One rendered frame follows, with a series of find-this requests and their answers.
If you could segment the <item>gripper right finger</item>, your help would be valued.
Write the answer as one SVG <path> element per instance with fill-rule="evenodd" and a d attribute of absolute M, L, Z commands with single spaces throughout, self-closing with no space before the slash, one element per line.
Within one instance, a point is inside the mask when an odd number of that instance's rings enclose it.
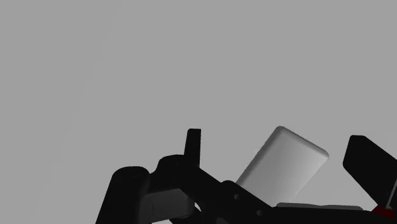
<path fill-rule="evenodd" d="M 397 210 L 397 159 L 366 136 L 351 135 L 344 169 L 383 208 Z"/>

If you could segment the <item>white rounded rectangular block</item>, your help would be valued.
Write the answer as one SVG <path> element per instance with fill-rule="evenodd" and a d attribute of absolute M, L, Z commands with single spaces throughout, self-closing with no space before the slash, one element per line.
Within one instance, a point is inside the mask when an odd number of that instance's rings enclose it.
<path fill-rule="evenodd" d="M 278 126 L 236 183 L 272 207 L 290 203 L 329 157 L 326 150 Z"/>

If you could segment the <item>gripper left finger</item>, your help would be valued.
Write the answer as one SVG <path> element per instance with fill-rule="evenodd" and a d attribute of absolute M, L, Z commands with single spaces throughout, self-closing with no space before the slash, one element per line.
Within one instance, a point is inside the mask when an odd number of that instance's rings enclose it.
<path fill-rule="evenodd" d="M 189 129 L 182 155 L 168 155 L 153 172 L 122 167 L 109 182 L 95 224 L 267 224 L 272 207 L 233 181 L 200 168 L 200 129 Z"/>

